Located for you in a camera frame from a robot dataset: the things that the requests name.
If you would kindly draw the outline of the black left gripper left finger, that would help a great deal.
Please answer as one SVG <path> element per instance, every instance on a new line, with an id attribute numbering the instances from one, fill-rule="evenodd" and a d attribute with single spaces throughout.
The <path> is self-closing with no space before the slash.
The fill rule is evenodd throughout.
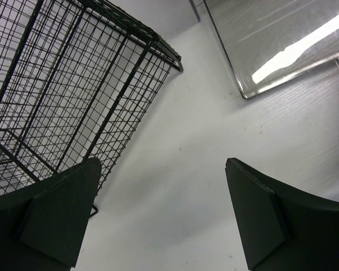
<path id="1" fill-rule="evenodd" d="M 101 176 L 98 158 L 0 196 L 0 270 L 76 266 Z"/>

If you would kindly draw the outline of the clear plastic drawer organizer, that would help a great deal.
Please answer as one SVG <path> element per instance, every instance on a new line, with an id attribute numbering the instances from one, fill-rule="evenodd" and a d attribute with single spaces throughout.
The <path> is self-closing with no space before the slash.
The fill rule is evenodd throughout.
<path id="1" fill-rule="evenodd" d="M 193 1 L 210 19 L 240 94 L 253 98 L 339 67 L 339 1 Z"/>

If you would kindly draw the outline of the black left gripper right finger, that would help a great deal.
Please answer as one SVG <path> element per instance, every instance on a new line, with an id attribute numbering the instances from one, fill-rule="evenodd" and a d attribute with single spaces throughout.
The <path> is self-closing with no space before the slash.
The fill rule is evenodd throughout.
<path id="1" fill-rule="evenodd" d="M 339 202 L 236 158 L 225 173 L 249 270 L 339 270 Z"/>

